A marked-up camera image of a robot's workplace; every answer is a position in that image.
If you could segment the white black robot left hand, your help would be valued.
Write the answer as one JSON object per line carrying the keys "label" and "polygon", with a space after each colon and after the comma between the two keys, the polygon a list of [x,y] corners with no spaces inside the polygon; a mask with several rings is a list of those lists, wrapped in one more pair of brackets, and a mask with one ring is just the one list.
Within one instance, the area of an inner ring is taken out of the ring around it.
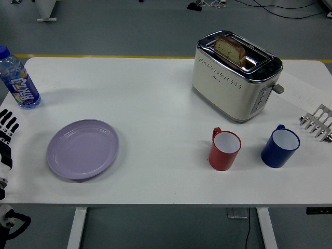
{"label": "white black robot left hand", "polygon": [[11,139],[19,124],[17,118],[8,109],[1,111],[1,180],[12,169]]}

